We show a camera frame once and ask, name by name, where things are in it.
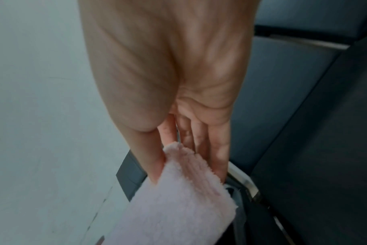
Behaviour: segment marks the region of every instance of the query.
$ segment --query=seat cushion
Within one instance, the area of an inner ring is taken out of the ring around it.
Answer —
[[[334,62],[251,176],[305,244],[367,244],[367,38]]]
[[[253,39],[250,64],[231,118],[232,163],[250,174],[338,54],[318,46]]]
[[[352,43],[367,33],[367,0],[262,0],[258,28]]]

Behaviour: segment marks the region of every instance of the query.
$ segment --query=skin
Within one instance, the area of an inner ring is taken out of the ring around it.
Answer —
[[[177,141],[224,181],[258,0],[79,0],[92,72],[152,182]]]

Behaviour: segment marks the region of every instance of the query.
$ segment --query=pink towel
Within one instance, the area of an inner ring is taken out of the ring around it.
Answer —
[[[236,205],[205,160],[180,143],[164,148],[157,185],[147,178],[103,245],[213,245]]]

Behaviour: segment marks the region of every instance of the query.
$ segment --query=pink fluffy fabric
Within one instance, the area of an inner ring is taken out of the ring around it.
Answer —
[[[236,205],[206,161],[180,143],[164,148],[157,185],[147,178],[103,245],[213,245]]]

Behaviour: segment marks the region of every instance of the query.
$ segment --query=white floor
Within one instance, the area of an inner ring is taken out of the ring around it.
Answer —
[[[95,244],[127,205],[115,178],[127,151],[76,1],[0,0],[0,245]]]

